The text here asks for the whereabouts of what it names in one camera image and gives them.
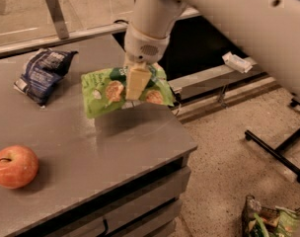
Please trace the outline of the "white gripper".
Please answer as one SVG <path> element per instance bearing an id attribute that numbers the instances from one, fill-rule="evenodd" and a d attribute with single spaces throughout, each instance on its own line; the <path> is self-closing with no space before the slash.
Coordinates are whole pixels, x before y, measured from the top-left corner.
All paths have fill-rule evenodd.
<path id="1" fill-rule="evenodd" d="M 169 40 L 170 37 L 163 39 L 149 37 L 136 30 L 132 24 L 127 27 L 124 50 L 128 60 L 136 62 L 127 68 L 127 100 L 135 101 L 140 98 L 152 76 L 147 63 L 156 63 L 164 56 Z"/>

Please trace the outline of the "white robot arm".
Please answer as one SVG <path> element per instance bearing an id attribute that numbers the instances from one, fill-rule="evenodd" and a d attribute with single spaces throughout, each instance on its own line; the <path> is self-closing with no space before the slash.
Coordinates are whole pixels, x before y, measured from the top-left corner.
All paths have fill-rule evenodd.
<path id="1" fill-rule="evenodd" d="M 124 48 L 159 61 L 176 19 L 191 6 L 300 102 L 300 0 L 136 0 Z"/>

